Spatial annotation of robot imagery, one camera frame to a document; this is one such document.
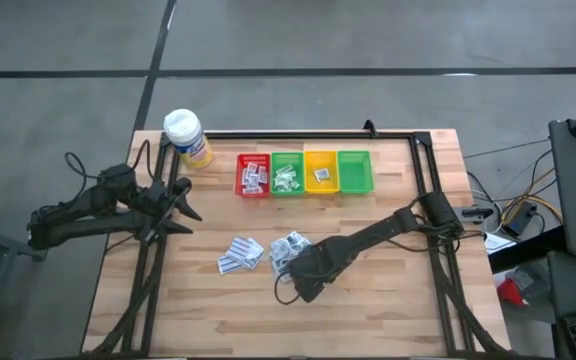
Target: green bin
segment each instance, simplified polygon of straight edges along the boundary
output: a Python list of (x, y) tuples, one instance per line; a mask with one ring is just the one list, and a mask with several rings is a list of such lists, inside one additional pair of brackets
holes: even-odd
[(374, 190), (368, 151), (338, 151), (339, 185), (344, 194), (366, 194)]
[[(275, 186), (275, 176), (277, 170), (284, 166), (292, 165), (294, 171), (297, 173), (295, 181), (299, 183), (299, 187), (292, 191), (279, 191)], [(302, 152), (275, 152), (270, 156), (270, 192), (276, 196), (286, 195), (301, 195), (304, 193), (304, 153)]]

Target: concrete floor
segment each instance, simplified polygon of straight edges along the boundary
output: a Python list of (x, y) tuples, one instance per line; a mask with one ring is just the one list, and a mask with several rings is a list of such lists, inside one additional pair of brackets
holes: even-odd
[[(148, 69), (165, 5), (0, 0), (0, 70)], [(178, 0), (170, 25), (163, 69), (576, 66), (576, 0)], [(80, 178), (64, 151), (91, 173), (125, 159), (144, 81), (0, 79), (0, 233), (24, 239), (31, 211), (74, 195)], [(468, 155), (544, 139), (548, 121), (576, 118), (576, 75), (160, 79), (145, 127), (160, 129), (179, 107), (208, 129), (358, 128), (367, 118), (456, 128)], [(547, 149), (466, 163), (497, 194)], [(554, 188), (544, 196), (557, 202)], [(78, 352), (103, 244), (19, 260), (0, 307), (0, 358)], [(506, 314), (513, 348), (552, 354), (543, 324)]]

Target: plastic container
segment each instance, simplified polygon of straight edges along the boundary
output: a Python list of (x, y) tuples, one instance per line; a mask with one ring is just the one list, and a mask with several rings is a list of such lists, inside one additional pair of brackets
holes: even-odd
[[(339, 172), (336, 151), (306, 151), (305, 182), (306, 192), (311, 194), (334, 194), (339, 192)], [(317, 181), (315, 170), (328, 169), (330, 179)]]
[(164, 130), (186, 166), (199, 169), (210, 164), (212, 149), (195, 113), (186, 109), (171, 112), (164, 118)]
[(344, 194), (366, 194), (374, 190), (368, 151), (339, 151), (339, 187)]
[(237, 155), (237, 173), (235, 175), (235, 194), (241, 195), (242, 197), (249, 198), (259, 198), (266, 197), (270, 193), (269, 184), (259, 184), (261, 186), (261, 194), (244, 194), (244, 185), (241, 183), (241, 176), (244, 173), (244, 169), (248, 167), (248, 164), (254, 162), (257, 165), (265, 166), (266, 169), (270, 169), (270, 155), (268, 154), (239, 154)]
[[(292, 168), (297, 173), (295, 181), (301, 186), (292, 191), (279, 191), (275, 186), (275, 177), (277, 170), (284, 166), (292, 165)], [(304, 183), (304, 153), (301, 152), (276, 152), (272, 153), (270, 161), (270, 179), (271, 186), (270, 192), (277, 196), (301, 195), (304, 193), (306, 184)]]

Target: plastic bin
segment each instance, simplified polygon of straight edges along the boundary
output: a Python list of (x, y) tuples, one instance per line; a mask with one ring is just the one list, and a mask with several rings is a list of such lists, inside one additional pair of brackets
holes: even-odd
[(366, 194), (374, 190), (368, 151), (339, 151), (339, 187), (344, 194)]
[(259, 198), (268, 196), (270, 193), (269, 184), (260, 184), (262, 193), (261, 194), (244, 194), (244, 186), (241, 184), (241, 176), (243, 175), (244, 169), (249, 163), (254, 162), (257, 165), (265, 166), (266, 170), (270, 169), (270, 155), (268, 154), (239, 154), (237, 155), (237, 174), (235, 175), (235, 194), (241, 195), (242, 197)]
[[(339, 192), (339, 172), (336, 151), (305, 152), (306, 192), (311, 194), (334, 194)], [(318, 182), (315, 170), (328, 169), (330, 179)]]
[[(295, 181), (301, 186), (292, 191), (279, 191), (275, 186), (275, 176), (277, 175), (277, 170), (284, 166), (292, 165), (294, 171), (297, 173)], [(289, 196), (289, 195), (301, 195), (304, 193), (305, 183), (304, 183), (304, 153), (302, 152), (275, 152), (271, 155), (270, 160), (270, 192), (276, 196)]]

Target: wooden table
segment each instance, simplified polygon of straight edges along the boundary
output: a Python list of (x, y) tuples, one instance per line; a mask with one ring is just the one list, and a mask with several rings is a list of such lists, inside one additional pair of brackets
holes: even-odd
[[(456, 131), (431, 133), (444, 192), (453, 206), (471, 205)], [(156, 145), (159, 136), (158, 131), (137, 132), (129, 162), (142, 141), (149, 139)], [(361, 253), (313, 303), (300, 300), (290, 306), (275, 300), (274, 279), (265, 260), (254, 271), (240, 270), (222, 276), (217, 270), (217, 258), (228, 249), (235, 235), (252, 237), (266, 248), (293, 230), (318, 242), (331, 235), (355, 232), (407, 205), (416, 197), (417, 188), (406, 141), (214, 140), (211, 145), (215, 151), (211, 165), (202, 170), (181, 169), (193, 182), (189, 204), (204, 221), (176, 217), (195, 233), (168, 238), (152, 356), (445, 354), (427, 253), (410, 253), (381, 244)], [(234, 194), (237, 154), (316, 149), (369, 150), (375, 192), (363, 196), (266, 199), (243, 199)], [(153, 164), (156, 156), (156, 152), (151, 154)], [(147, 186), (150, 181), (145, 161), (137, 172), (139, 182)], [(109, 245), (125, 235), (112, 235)], [(419, 234), (403, 235), (397, 240), (425, 247), (425, 238)], [(83, 350), (99, 344), (125, 310), (137, 253), (138, 244), (133, 241), (116, 247), (105, 257)], [(496, 341), (508, 348), (481, 238), (462, 240), (457, 258), (469, 306)], [(294, 289), (282, 286), (279, 293), (282, 298), (290, 298)], [(459, 337), (458, 321), (453, 324)], [(135, 341), (141, 336), (140, 331), (136, 330)]]

